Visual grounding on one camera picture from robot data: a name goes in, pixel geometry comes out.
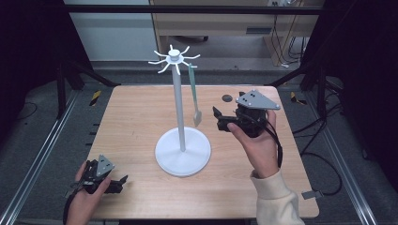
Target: gray floor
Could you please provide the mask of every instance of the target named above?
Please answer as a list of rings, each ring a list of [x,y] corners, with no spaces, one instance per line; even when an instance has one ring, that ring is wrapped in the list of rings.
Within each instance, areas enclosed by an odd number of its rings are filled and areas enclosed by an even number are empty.
[[[269,59],[262,38],[260,37],[210,37],[208,42],[200,38],[176,37],[171,44],[175,48],[191,49],[188,56],[200,53],[200,60],[194,61],[199,67],[196,70],[197,84],[257,84],[270,83],[287,74],[290,68],[274,67]],[[158,67],[148,66],[147,63],[113,62],[94,63],[98,73],[120,83],[154,83],[170,84],[170,73],[157,74]],[[62,218],[65,199],[63,194],[78,167],[84,161],[94,141],[98,124],[106,108],[112,88],[106,87],[84,76],[86,86],[82,91],[70,90],[73,96],[77,94],[76,103],[70,112],[69,119],[59,137],[54,143],[42,171],[27,196],[17,218],[16,224],[56,224]],[[309,103],[315,97],[313,92],[302,93],[298,89],[300,77],[289,81],[278,88],[283,107],[286,111],[292,130],[298,130],[316,119],[314,105],[302,105],[292,102],[291,92],[295,92],[297,99],[307,100]],[[4,212],[17,193],[30,165],[35,160],[41,146],[54,125],[57,114],[56,85],[50,82],[32,90],[26,98],[25,108],[15,122],[8,141],[3,144],[0,152],[0,210]],[[95,91],[101,90],[96,106],[89,106]],[[339,103],[332,95],[328,98],[328,108]],[[302,132],[296,142],[301,151],[311,136],[316,133],[319,125]],[[311,143],[308,152],[317,153],[334,164],[327,143],[326,132],[330,131],[339,151],[344,154],[344,160],[354,175],[366,202],[369,204],[378,224],[398,224],[398,195],[392,189],[377,163],[362,158],[360,146],[344,117],[342,109],[331,113],[328,117],[327,128]],[[338,176],[324,162],[316,157],[303,157],[306,171],[313,188],[323,192],[332,192],[338,187]],[[317,199],[320,215],[316,218],[305,218],[307,224],[366,224],[360,220],[358,212],[352,203],[346,186],[333,196]]]

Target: wooden table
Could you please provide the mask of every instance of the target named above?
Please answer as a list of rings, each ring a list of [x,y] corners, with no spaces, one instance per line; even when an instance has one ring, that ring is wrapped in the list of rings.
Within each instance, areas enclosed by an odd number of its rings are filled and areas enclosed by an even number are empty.
[[[267,86],[197,86],[202,131],[211,144],[211,158],[194,176],[178,178],[165,172],[155,159],[155,146],[166,131],[177,127],[173,86],[118,86],[103,115],[88,159],[103,154],[115,168],[113,179],[128,175],[120,194],[107,194],[94,218],[255,218],[256,191],[249,178],[252,165],[240,143],[229,132],[218,131],[212,107],[233,115],[239,91],[259,92],[282,105],[278,92]],[[194,128],[191,88],[182,86],[184,123]],[[283,177],[297,192],[299,214],[319,213],[315,199],[304,200],[311,190],[283,106],[277,113],[277,132],[283,146]]]

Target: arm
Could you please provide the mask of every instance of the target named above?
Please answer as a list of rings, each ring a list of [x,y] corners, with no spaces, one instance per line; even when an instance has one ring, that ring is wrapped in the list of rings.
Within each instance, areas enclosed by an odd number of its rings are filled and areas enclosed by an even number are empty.
[[[83,175],[85,162],[76,173],[75,180],[79,181]],[[108,186],[111,184],[111,178],[106,177],[93,194],[87,193],[85,189],[80,190],[70,204],[68,212],[67,225],[85,225],[93,216],[100,198]]]
[[[275,112],[267,111],[267,115],[269,123],[275,128]],[[251,179],[258,193],[257,223],[304,224],[299,218],[298,196],[286,186],[279,171],[277,146],[272,137],[263,131],[257,138],[250,138],[232,123],[228,124],[228,128],[242,144],[254,167]]]

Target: small black disc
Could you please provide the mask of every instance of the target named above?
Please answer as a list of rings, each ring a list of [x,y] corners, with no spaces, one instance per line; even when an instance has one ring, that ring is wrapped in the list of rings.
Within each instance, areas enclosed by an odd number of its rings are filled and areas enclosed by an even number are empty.
[[[230,95],[223,95],[223,96],[222,96],[222,100],[225,101],[225,102],[230,102],[230,101],[232,101],[232,96],[230,96]]]

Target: white pole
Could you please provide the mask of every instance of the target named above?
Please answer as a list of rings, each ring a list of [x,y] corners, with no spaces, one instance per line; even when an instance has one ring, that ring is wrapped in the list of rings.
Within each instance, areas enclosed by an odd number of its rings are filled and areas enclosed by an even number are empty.
[[[184,114],[182,112],[181,77],[176,71],[178,65],[172,66],[173,86],[176,99],[176,120],[178,122],[179,145],[181,152],[185,152]]]

